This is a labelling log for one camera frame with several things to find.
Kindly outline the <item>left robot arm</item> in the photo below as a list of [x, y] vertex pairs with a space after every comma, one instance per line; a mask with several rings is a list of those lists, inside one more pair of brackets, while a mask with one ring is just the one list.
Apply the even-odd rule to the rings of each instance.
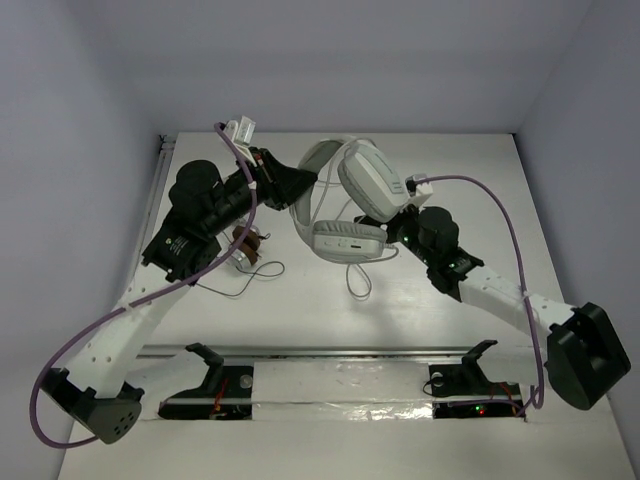
[[[253, 223], [259, 205], [281, 211], [306, 194], [316, 174], [280, 163], [268, 150], [251, 148], [238, 169], [222, 177], [209, 160], [177, 172], [170, 210], [141, 255], [140, 272], [114, 310], [76, 334], [38, 375], [29, 401], [36, 436], [55, 449], [96, 441], [112, 444], [129, 433], [142, 412], [147, 388], [128, 381], [131, 365], [168, 311], [199, 278], [224, 263], [245, 240], [244, 228], [229, 249], [219, 235], [232, 223]], [[37, 420], [45, 393], [90, 437], [63, 444], [48, 438]]]

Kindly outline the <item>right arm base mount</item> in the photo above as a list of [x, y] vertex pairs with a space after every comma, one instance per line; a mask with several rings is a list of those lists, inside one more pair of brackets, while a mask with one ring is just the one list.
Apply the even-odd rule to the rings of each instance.
[[480, 368], [482, 355], [497, 344], [496, 340], [484, 340], [458, 363], [428, 367], [422, 392], [433, 400], [435, 419], [525, 418], [520, 387], [491, 382]]

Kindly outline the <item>white over-ear headphones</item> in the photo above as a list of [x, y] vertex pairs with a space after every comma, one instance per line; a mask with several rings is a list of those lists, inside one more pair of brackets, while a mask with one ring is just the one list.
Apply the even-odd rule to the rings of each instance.
[[[327, 169], [337, 175], [348, 203], [362, 215], [381, 223], [390, 221], [407, 204], [409, 193], [395, 167], [376, 144], [365, 138], [345, 137], [321, 140], [312, 146], [298, 164], [301, 170], [321, 173]], [[386, 231], [366, 229], [340, 217], [318, 217], [329, 188], [312, 204], [309, 189], [290, 207], [295, 229], [304, 243], [319, 258], [336, 264], [377, 262], [387, 247]]]

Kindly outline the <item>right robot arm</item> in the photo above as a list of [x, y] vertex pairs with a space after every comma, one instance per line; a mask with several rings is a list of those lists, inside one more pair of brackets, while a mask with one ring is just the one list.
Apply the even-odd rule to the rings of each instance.
[[531, 293], [526, 280], [513, 282], [490, 269], [459, 244], [459, 226], [441, 207], [414, 206], [381, 223], [391, 243], [406, 248], [426, 267], [440, 293], [504, 321], [530, 337], [523, 354], [503, 355], [495, 340], [470, 349], [434, 381], [434, 395], [465, 385], [473, 395], [507, 381], [530, 389], [529, 405], [541, 408], [552, 390], [578, 410], [591, 409], [631, 370], [631, 361], [606, 311], [591, 302], [573, 306]]

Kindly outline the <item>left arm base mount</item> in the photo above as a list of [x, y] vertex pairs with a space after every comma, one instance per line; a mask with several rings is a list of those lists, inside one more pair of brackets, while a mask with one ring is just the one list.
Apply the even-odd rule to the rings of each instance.
[[185, 347], [207, 366], [193, 388], [183, 389], [161, 403], [163, 420], [251, 420], [254, 367], [226, 365], [224, 358], [208, 346], [194, 343]]

